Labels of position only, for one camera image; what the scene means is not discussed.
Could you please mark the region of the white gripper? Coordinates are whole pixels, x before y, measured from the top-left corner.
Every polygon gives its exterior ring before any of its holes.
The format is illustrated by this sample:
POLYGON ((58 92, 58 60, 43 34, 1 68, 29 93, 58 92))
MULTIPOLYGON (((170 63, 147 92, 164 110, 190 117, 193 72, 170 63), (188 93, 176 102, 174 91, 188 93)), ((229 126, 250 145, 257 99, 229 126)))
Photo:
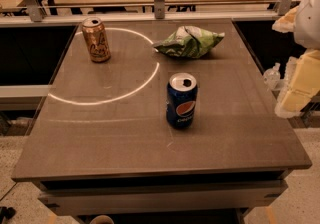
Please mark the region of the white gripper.
POLYGON ((307 49, 298 59, 289 58, 275 114, 281 118, 298 116, 320 91, 320 0, 302 0, 272 25, 274 31, 294 31, 294 40, 307 49))

